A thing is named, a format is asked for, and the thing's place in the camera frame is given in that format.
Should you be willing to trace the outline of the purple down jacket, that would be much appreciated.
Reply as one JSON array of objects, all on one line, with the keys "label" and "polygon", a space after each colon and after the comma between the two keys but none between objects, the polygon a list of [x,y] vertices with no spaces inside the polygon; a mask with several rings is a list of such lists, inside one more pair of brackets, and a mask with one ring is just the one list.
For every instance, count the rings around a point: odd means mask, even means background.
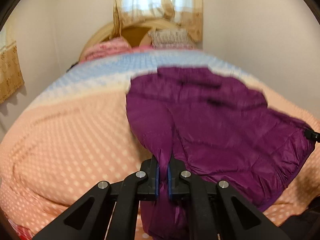
[{"label": "purple down jacket", "polygon": [[160,67],[131,80],[132,133],[159,163],[159,198],[142,203],[144,231],[187,239],[185,211],[169,200],[168,165],[184,162],[203,180],[225,180],[258,210],[270,207],[315,149],[309,125],[268,107],[263,93],[208,68]]}]

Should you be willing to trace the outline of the polka dot bed quilt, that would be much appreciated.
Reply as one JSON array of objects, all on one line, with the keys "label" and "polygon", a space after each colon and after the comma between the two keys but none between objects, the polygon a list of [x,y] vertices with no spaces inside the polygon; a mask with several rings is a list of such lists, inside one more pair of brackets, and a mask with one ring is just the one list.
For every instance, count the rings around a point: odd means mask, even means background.
[{"label": "polka dot bed quilt", "polygon": [[273,109],[319,130],[319,118],[200,50],[149,50],[80,63],[42,92],[1,142],[1,210],[19,239],[32,239],[97,182],[120,181],[148,159],[130,133],[125,94],[131,77],[171,65],[233,76],[262,91]]}]

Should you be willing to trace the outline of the beige side window curtain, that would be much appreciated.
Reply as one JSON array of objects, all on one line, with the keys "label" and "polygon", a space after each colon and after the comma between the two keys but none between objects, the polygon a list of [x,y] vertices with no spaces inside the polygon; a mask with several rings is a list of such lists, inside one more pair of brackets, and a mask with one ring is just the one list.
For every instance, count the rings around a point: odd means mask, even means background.
[{"label": "beige side window curtain", "polygon": [[14,28],[12,24],[8,23],[6,23],[1,30],[0,68],[0,102],[3,103],[12,96],[16,90],[24,85],[24,79],[18,59]]}]

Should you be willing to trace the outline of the striped grey pillow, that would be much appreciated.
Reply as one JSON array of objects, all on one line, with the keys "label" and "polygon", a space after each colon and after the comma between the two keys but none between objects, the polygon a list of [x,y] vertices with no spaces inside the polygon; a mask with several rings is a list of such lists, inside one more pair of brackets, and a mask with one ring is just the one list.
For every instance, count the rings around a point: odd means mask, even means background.
[{"label": "striped grey pillow", "polygon": [[155,49],[194,49],[195,43],[185,29],[162,29],[148,32]]}]

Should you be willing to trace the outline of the folded pink blanket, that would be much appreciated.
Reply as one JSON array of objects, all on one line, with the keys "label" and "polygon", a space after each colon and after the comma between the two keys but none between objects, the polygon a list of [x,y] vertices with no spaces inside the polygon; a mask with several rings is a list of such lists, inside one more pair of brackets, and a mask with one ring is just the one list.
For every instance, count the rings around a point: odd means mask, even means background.
[{"label": "folded pink blanket", "polygon": [[128,52],[130,50],[130,44],[121,36],[90,46],[81,54],[79,62],[92,61],[106,56]]}]

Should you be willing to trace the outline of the beige lace window curtain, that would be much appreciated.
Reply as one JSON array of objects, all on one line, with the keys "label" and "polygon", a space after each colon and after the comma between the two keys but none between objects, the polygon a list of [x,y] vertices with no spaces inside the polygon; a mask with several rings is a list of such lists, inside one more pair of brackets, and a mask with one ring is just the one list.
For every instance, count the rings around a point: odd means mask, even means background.
[{"label": "beige lace window curtain", "polygon": [[133,24],[165,19],[188,31],[195,42],[203,39],[203,0],[114,0],[113,35]]}]

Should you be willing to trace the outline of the beige wooden headboard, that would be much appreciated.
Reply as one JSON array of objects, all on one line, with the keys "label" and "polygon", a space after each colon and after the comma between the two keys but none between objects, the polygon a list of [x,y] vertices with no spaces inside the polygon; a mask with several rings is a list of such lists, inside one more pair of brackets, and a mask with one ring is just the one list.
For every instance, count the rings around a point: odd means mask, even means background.
[{"label": "beige wooden headboard", "polygon": [[[96,31],[83,47],[79,61],[84,58],[85,51],[89,47],[114,38],[113,28],[113,22],[110,22]],[[131,47],[151,45],[151,38],[148,36],[148,32],[163,29],[181,29],[181,27],[178,24],[161,18],[130,25],[122,30],[121,36],[127,40]]]}]

